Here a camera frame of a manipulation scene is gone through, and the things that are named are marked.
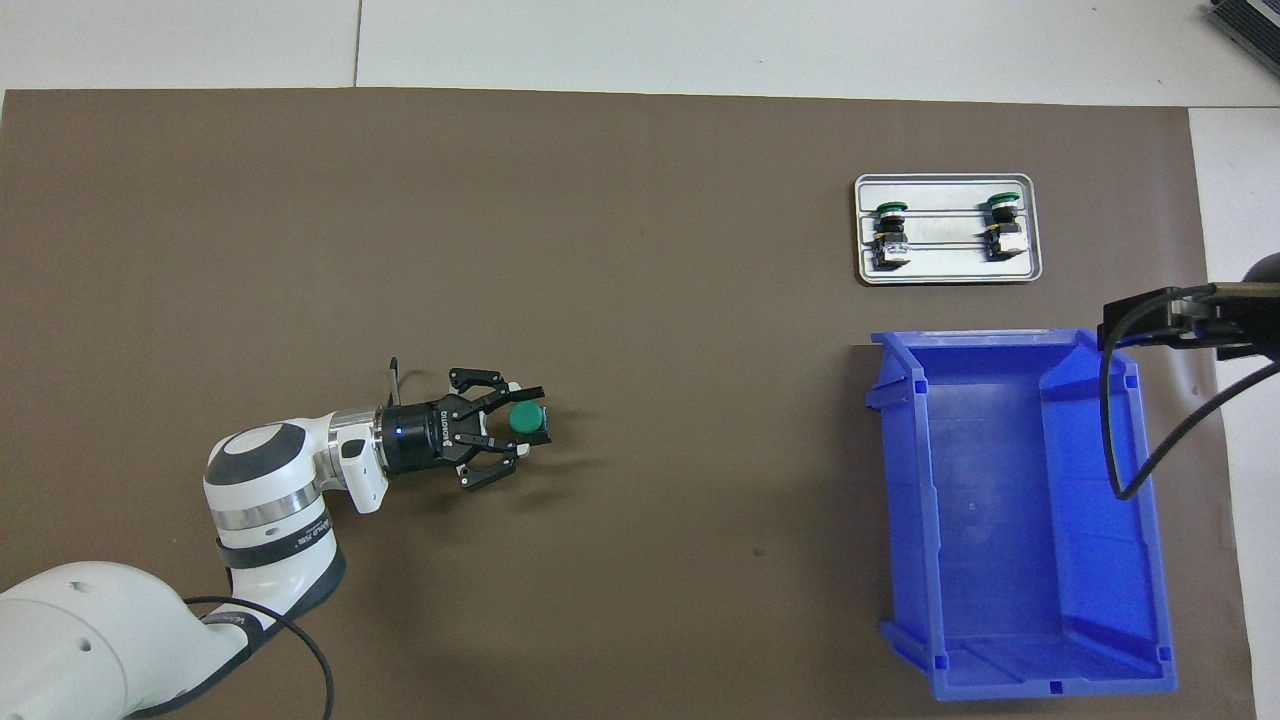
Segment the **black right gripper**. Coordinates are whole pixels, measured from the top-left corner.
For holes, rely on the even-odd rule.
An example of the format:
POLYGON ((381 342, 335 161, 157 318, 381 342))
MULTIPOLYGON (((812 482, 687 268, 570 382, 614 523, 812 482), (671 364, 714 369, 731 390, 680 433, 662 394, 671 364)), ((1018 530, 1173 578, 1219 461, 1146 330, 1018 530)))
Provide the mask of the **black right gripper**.
MULTIPOLYGON (((1193 336, 1219 345, 1217 361, 1263 355, 1258 347, 1279 342, 1279 256, 1258 260, 1240 281, 1217 282, 1197 300, 1203 310, 1193 336)), ((1192 288, 1160 288, 1115 300, 1103 306, 1100 350, 1155 347, 1192 348, 1174 304, 1192 288)))

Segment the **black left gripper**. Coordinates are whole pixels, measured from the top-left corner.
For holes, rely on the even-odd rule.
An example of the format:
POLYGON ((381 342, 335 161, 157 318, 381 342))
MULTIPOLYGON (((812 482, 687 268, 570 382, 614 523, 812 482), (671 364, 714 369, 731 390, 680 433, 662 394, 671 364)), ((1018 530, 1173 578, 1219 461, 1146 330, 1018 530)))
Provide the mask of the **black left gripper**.
POLYGON ((499 372, 468 368, 451 369, 449 382, 452 395, 457 397, 383 410, 381 454, 389 477, 454 468, 460 487, 470 492, 509 477, 530 454, 532 445, 529 442, 475 436, 475 415, 508 404, 543 398, 544 388, 517 388, 499 372), (490 392, 466 400, 465 392, 475 387, 489 388, 490 392))

